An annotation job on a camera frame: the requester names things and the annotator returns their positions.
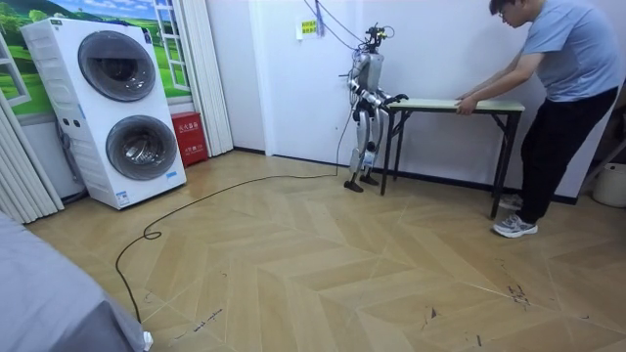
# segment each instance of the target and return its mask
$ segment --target white bucket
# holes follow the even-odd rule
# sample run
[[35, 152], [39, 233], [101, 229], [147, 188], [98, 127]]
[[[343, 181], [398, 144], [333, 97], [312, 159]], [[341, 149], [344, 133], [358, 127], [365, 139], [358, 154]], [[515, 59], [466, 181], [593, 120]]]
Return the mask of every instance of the white bucket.
[[604, 167], [594, 199], [609, 206], [626, 207], [626, 165], [610, 163]]

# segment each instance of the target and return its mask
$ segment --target man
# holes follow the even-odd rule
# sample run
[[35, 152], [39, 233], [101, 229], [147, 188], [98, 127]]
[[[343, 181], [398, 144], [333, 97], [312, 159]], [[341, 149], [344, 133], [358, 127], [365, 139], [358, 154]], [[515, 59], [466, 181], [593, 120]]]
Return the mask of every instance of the man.
[[604, 117], [623, 82], [617, 37], [604, 14], [584, 0], [491, 0], [492, 15], [513, 28], [532, 22], [520, 53], [504, 70], [459, 98], [458, 113], [497, 97], [536, 71], [548, 97], [521, 148], [521, 194], [503, 198], [516, 210], [498, 234], [536, 234], [567, 165]]

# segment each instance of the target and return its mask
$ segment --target robot leg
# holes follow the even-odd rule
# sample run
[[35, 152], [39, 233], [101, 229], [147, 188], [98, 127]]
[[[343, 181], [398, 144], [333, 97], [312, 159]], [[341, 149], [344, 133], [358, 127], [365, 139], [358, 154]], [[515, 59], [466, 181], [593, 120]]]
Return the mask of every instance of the robot leg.
[[343, 187], [348, 190], [361, 193], [363, 192], [363, 189], [357, 185], [355, 181], [359, 172], [363, 170], [363, 159], [365, 157], [365, 151], [368, 147], [368, 141], [370, 139], [370, 117], [365, 110], [356, 110], [354, 112], [354, 119], [357, 120], [357, 147], [352, 150], [352, 158], [350, 159], [350, 172], [352, 172], [352, 178], [350, 181], [345, 181]]
[[384, 122], [380, 114], [380, 109], [376, 109], [374, 116], [372, 117], [372, 136], [370, 143], [368, 144], [367, 153], [372, 155], [366, 155], [366, 159], [371, 160], [371, 164], [366, 164], [365, 174], [361, 176], [361, 182], [365, 182], [368, 185], [378, 186], [379, 181], [372, 177], [372, 169], [376, 164], [376, 160], [379, 157], [380, 143], [382, 142], [382, 131], [384, 130]]

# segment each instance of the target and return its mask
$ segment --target stacked washer dryer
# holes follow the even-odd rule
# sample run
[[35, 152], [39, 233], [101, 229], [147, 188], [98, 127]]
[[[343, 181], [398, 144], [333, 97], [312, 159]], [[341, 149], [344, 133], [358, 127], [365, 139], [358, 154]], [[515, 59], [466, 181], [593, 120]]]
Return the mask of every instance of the stacked washer dryer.
[[22, 34], [91, 198], [121, 209], [186, 182], [148, 33], [48, 19]]

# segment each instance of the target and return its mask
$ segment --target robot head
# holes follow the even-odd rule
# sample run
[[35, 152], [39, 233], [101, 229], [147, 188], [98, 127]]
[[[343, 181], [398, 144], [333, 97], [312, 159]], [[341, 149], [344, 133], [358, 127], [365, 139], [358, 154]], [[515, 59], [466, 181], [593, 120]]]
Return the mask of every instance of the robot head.
[[384, 27], [378, 27], [378, 23], [374, 24], [373, 27], [370, 27], [366, 34], [370, 35], [370, 38], [367, 39], [367, 48], [368, 52], [375, 54], [378, 52], [378, 47], [382, 43], [383, 39], [387, 38], [387, 35], [384, 33]]

